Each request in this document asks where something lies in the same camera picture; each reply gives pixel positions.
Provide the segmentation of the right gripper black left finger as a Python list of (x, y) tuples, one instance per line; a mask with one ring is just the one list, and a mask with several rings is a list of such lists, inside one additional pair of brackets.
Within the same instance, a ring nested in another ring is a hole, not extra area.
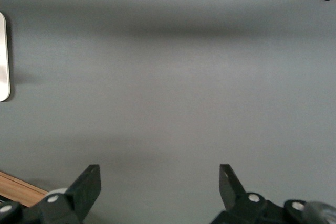
[(83, 223), (100, 192), (100, 166), (89, 165), (68, 188), (50, 191), (28, 208), (26, 223)]

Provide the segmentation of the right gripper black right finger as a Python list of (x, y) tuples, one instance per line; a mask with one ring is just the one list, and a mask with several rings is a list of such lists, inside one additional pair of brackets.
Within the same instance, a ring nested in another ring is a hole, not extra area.
[(219, 192), (225, 210), (212, 223), (304, 223), (303, 200), (287, 200), (282, 207), (255, 192), (247, 192), (229, 164), (219, 167)]

